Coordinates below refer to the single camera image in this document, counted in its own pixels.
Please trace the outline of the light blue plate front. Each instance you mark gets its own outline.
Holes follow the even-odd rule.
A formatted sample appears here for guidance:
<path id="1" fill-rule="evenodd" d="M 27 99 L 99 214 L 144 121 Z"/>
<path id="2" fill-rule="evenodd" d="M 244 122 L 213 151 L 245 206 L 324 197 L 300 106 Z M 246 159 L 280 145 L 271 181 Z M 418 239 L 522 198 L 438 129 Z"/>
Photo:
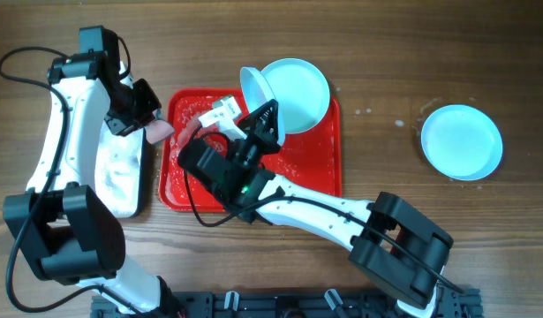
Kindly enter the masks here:
<path id="1" fill-rule="evenodd" d="M 258 109 L 264 103 L 270 101 L 271 99 L 276 100 L 275 94 L 270 84 L 268 83 L 266 78 L 263 76 L 262 72 L 260 72 L 254 67 L 241 68 L 240 86 L 241 86 L 242 95 L 245 101 L 245 105 L 248 109 L 248 115 L 251 112 L 254 112 L 256 109 Z M 280 107 L 279 107 L 278 123 L 279 123 L 279 145 L 282 147 L 282 145 L 285 142 L 286 131 L 285 131 L 285 124 L 283 120 L 283 112 L 280 109 Z"/>

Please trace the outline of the light blue plate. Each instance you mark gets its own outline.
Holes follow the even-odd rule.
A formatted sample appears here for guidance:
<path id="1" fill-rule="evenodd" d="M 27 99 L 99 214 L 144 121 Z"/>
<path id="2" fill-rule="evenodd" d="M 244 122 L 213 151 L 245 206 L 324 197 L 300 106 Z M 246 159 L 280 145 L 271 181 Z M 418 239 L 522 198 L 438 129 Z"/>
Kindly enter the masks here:
<path id="1" fill-rule="evenodd" d="M 420 131 L 420 145 L 436 170 L 460 181 L 490 176 L 503 155 L 502 136 L 494 121 L 463 104 L 450 104 L 431 113 Z"/>
<path id="2" fill-rule="evenodd" d="M 279 103 L 287 134 L 305 133 L 325 117 L 330 89 L 316 66 L 302 59 L 284 58 L 261 72 Z"/>
<path id="3" fill-rule="evenodd" d="M 263 76 L 262 72 L 260 72 L 254 67 L 241 68 L 240 86 L 241 86 L 242 95 L 245 101 L 245 105 L 248 109 L 248 115 L 251 112 L 254 112 L 256 109 L 258 109 L 264 103 L 270 101 L 271 99 L 276 100 L 275 94 L 270 84 L 268 83 L 266 78 Z M 282 147 L 282 145 L 285 142 L 286 131 L 285 131 L 285 124 L 283 120 L 283 112 L 280 109 L 280 107 L 279 107 L 278 123 L 279 123 L 279 145 Z"/>

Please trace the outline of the pink sponge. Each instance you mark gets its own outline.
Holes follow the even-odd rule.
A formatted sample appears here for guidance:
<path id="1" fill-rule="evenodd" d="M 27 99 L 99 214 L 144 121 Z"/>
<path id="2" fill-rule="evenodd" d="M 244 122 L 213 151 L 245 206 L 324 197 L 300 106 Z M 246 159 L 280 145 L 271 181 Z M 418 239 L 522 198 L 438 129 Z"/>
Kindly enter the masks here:
<path id="1" fill-rule="evenodd" d="M 145 137 L 148 143 L 156 144 L 168 139 L 175 132 L 174 127 L 161 117 L 161 113 L 154 113 L 154 120 L 145 126 Z"/>

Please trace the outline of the light blue plate back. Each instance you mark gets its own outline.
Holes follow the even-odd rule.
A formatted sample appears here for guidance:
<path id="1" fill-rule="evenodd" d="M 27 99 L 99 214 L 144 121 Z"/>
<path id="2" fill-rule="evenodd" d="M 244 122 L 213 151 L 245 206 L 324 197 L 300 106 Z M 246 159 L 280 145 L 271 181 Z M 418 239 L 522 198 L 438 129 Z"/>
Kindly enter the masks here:
<path id="1" fill-rule="evenodd" d="M 316 66 L 302 59 L 284 58 L 261 72 L 279 103 L 287 134 L 305 133 L 325 117 L 330 89 Z"/>

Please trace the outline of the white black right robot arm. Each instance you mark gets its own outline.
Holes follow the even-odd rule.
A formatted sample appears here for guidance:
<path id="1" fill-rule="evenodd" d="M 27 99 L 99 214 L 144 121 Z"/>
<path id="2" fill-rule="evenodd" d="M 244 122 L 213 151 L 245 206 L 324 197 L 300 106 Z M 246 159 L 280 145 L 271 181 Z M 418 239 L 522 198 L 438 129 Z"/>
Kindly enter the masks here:
<path id="1" fill-rule="evenodd" d="M 375 201 L 338 198 L 304 188 L 260 166 L 266 147 L 235 140 L 219 153 L 203 138 L 179 151 L 177 164 L 196 178 L 231 217 L 308 231 L 342 246 L 350 262 L 413 317 L 430 317 L 453 239 L 399 196 Z"/>

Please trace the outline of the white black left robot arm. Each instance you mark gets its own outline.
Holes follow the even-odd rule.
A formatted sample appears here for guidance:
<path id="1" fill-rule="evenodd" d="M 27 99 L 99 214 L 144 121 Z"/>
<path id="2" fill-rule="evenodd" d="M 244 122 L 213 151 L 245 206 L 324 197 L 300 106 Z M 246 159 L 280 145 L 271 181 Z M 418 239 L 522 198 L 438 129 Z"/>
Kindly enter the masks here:
<path id="1" fill-rule="evenodd" d="M 42 281 L 99 292 L 129 315 L 180 317 L 166 283 L 126 256 L 122 227 L 94 190 L 102 127 L 126 136 L 159 108 L 146 81 L 128 86 L 127 75 L 116 49 L 57 53 L 44 83 L 53 107 L 40 162 L 26 192 L 4 202 L 11 256 L 23 255 Z"/>

